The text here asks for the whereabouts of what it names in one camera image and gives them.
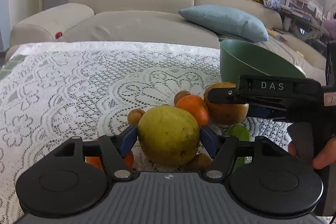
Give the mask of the person right hand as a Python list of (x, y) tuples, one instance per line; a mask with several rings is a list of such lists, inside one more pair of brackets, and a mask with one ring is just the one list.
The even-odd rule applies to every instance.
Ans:
[[(288, 144), (288, 152), (297, 159), (300, 159), (297, 149), (293, 142)], [(323, 169), (331, 165), (336, 160), (336, 139), (333, 136), (325, 145), (323, 150), (313, 159), (312, 166), (314, 169)]]

